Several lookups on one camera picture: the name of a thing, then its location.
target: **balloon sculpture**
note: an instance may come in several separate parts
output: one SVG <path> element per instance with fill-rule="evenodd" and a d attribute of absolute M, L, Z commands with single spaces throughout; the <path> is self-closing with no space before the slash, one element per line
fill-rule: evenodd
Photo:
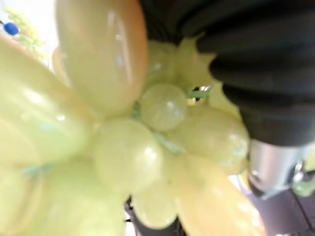
<path fill-rule="evenodd" d="M 147 43 L 137 0 L 57 0 L 57 23 L 56 76 L 0 39 L 0 234 L 122 236 L 132 195 L 152 229 L 266 236 L 227 178 L 246 168 L 237 113 L 188 106 L 214 56 Z"/>

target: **balloon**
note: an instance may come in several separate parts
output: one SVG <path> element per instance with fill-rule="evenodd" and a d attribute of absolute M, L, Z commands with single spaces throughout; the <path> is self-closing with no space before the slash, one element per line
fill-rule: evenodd
<path fill-rule="evenodd" d="M 69 81 L 69 78 L 64 70 L 63 62 L 61 60 L 61 54 L 59 47 L 56 48 L 53 52 L 53 70 L 56 75 L 56 77 L 65 85 L 70 86 L 71 83 Z"/>
<path fill-rule="evenodd" d="M 219 163 L 228 175 L 240 174 L 246 168 L 247 130 L 226 112 L 206 105 L 191 106 L 188 117 L 167 136 L 189 153 Z"/>
<path fill-rule="evenodd" d="M 136 193 L 161 174 L 162 150 L 150 130 L 135 120 L 106 122 L 93 146 L 97 172 L 112 189 Z"/>
<path fill-rule="evenodd" d="M 82 100 L 1 39 L 0 52 L 0 163 L 45 164 L 83 150 L 93 118 Z"/>
<path fill-rule="evenodd" d="M 120 196 L 103 185 L 93 165 L 57 166 L 45 180 L 36 217 L 21 236 L 123 236 Z"/>
<path fill-rule="evenodd" d="M 174 82 L 177 76 L 175 66 L 176 47 L 170 43 L 149 41 L 149 63 L 146 87 L 158 83 Z"/>
<path fill-rule="evenodd" d="M 177 216 L 175 199 L 163 177 L 134 194 L 132 203 L 137 218 L 150 229 L 164 229 Z"/>
<path fill-rule="evenodd" d="M 147 69 L 139 1 L 58 0 L 57 23 L 74 89 L 102 116 L 131 107 L 141 94 Z"/>
<path fill-rule="evenodd" d="M 209 64 L 215 55 L 202 55 L 197 51 L 195 39 L 184 39 L 176 54 L 176 66 L 179 71 L 179 84 L 186 90 L 195 87 L 210 86 L 213 83 Z"/>
<path fill-rule="evenodd" d="M 15 231 L 30 185 L 19 170 L 0 167 L 0 234 Z"/>
<path fill-rule="evenodd" d="M 187 98 L 179 87 L 161 83 L 149 87 L 140 99 L 141 119 L 150 128 L 167 131 L 187 115 Z"/>
<path fill-rule="evenodd" d="M 182 155 L 171 174 L 177 211 L 190 236 L 267 236 L 258 211 L 209 159 Z"/>
<path fill-rule="evenodd" d="M 222 83 L 216 82 L 211 88 L 209 96 L 209 106 L 224 112 L 227 112 L 239 120 L 242 120 L 238 108 L 231 103 L 222 91 Z"/>

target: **yellow balloon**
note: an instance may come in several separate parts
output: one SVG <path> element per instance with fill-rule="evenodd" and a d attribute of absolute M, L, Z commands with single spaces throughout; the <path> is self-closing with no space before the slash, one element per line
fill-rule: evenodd
<path fill-rule="evenodd" d="M 167 136 L 189 153 L 219 163 L 228 175 L 240 174 L 246 168 L 247 130 L 226 112 L 202 104 L 191 106 L 188 117 Z"/>
<path fill-rule="evenodd" d="M 58 0 L 57 25 L 73 88 L 102 116 L 139 98 L 147 36 L 138 0 Z"/>
<path fill-rule="evenodd" d="M 0 163 L 51 163 L 83 150 L 94 122 L 83 101 L 19 48 L 0 39 L 0 52 Z"/>
<path fill-rule="evenodd" d="M 242 120 L 238 108 L 224 95 L 221 82 L 216 82 L 211 88 L 211 94 L 209 96 L 208 103 L 211 108 L 230 113 L 237 119 Z"/>
<path fill-rule="evenodd" d="M 56 77 L 65 85 L 70 86 L 70 81 L 67 73 L 64 70 L 63 61 L 61 59 L 60 49 L 57 47 L 53 52 L 52 57 L 53 70 Z"/>
<path fill-rule="evenodd" d="M 176 218 L 175 199 L 167 180 L 160 178 L 148 188 L 132 196 L 137 218 L 150 229 L 164 229 Z"/>
<path fill-rule="evenodd" d="M 97 178 L 93 165 L 77 161 L 46 176 L 36 216 L 20 236 L 123 236 L 121 198 Z"/>
<path fill-rule="evenodd" d="M 170 43 L 149 41 L 149 63 L 146 87 L 158 83 L 171 83 L 176 78 L 176 47 Z"/>
<path fill-rule="evenodd" d="M 179 156 L 171 179 L 179 218 L 188 235 L 267 236 L 258 211 L 210 160 Z"/>
<path fill-rule="evenodd" d="M 0 167 L 0 234 L 18 231 L 30 184 L 19 170 Z"/>
<path fill-rule="evenodd" d="M 305 169 L 307 171 L 315 170 L 315 143 L 312 144 L 309 158 L 305 161 Z"/>
<path fill-rule="evenodd" d="M 197 51 L 196 39 L 184 39 L 176 54 L 179 85 L 185 90 L 211 85 L 213 79 L 208 68 L 214 58 L 214 54 L 202 55 Z"/>

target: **silver metal part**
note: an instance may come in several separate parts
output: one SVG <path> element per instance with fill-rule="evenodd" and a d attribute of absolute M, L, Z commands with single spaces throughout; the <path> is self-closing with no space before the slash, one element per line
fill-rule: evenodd
<path fill-rule="evenodd" d="M 311 145 L 280 147 L 252 140 L 249 181 L 262 192 L 262 198 L 274 196 L 303 178 L 302 164 Z"/>

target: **blue object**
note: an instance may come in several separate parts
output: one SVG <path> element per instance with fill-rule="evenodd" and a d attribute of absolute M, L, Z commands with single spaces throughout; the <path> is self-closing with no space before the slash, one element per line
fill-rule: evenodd
<path fill-rule="evenodd" d="M 8 34 L 12 36 L 16 35 L 19 32 L 19 28 L 17 28 L 14 23 L 6 23 L 4 24 L 3 28 Z"/>

